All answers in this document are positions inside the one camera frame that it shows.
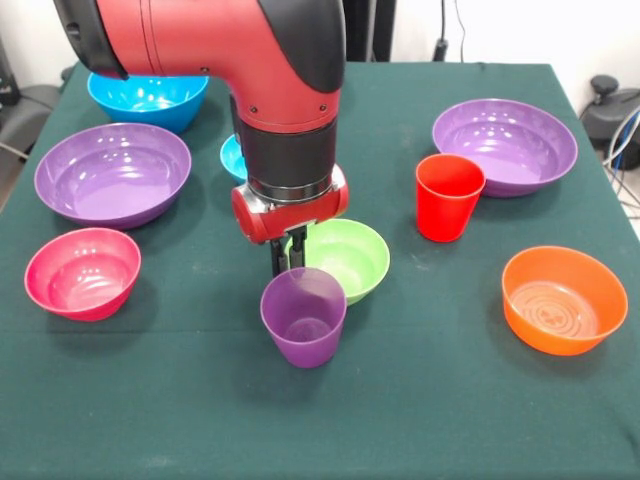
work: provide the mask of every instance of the bowl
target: bowl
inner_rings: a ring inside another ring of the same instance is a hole
[[[230,135],[222,144],[220,163],[238,185],[247,181],[247,167],[235,135]]]
[[[35,171],[38,196],[83,226],[139,227],[164,213],[191,171],[177,135],[152,125],[112,123],[55,145]]]
[[[539,246],[504,268],[507,323],[526,344],[552,355],[580,355],[613,334],[627,315],[622,283],[593,257]]]
[[[484,170],[482,194],[490,197],[533,193],[566,175],[578,158],[578,144],[562,122],[514,100],[454,105],[438,116],[432,135],[440,152],[467,157]]]
[[[96,322],[116,313],[129,298],[141,263],[140,249],[128,235],[84,228],[40,248],[29,261],[24,285],[44,310]]]
[[[146,123],[182,133],[204,101],[209,77],[131,76],[127,80],[89,74],[91,98],[112,122]]]
[[[287,252],[291,240],[287,243]],[[305,266],[332,275],[353,305],[376,288],[389,271],[389,247],[378,232],[360,222],[332,218],[309,225]]]

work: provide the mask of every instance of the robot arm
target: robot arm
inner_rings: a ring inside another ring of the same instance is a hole
[[[212,75],[231,91],[247,166],[232,191],[253,243],[271,242],[274,274],[304,265],[305,225],[342,213],[335,164],[345,66],[341,0],[54,0],[80,60],[106,76]]]

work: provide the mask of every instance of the green tablecloth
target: green tablecloth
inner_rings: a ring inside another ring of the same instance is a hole
[[[548,66],[350,64],[338,161],[345,217],[389,242],[391,269],[351,307],[323,368],[289,366],[259,317],[269,249],[236,226],[218,161],[231,133],[214,81],[183,138],[193,173],[163,217],[131,232],[144,258],[129,302],[85,325],[23,288],[31,255],[77,228],[37,198],[33,172],[65,136],[107,122],[74,72],[0,223],[0,478],[619,479],[640,476],[640,244]],[[414,167],[453,103],[508,97],[557,115],[580,158],[520,199],[481,199],[464,237],[413,226]],[[519,250],[560,244],[625,283],[627,322],[555,358],[505,324],[500,275]]]

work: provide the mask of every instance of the blue bowl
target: blue bowl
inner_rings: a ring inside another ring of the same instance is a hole
[[[236,141],[235,135],[231,135],[222,144],[220,162],[238,185],[247,181],[247,167],[242,156],[242,149]]]
[[[127,80],[91,73],[87,89],[116,123],[146,123],[182,133],[198,114],[209,77],[132,76]]]

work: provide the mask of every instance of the pink bowl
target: pink bowl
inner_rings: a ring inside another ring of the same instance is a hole
[[[110,317],[129,298],[142,256],[128,235],[84,228],[60,235],[33,256],[24,276],[38,306],[70,320]]]

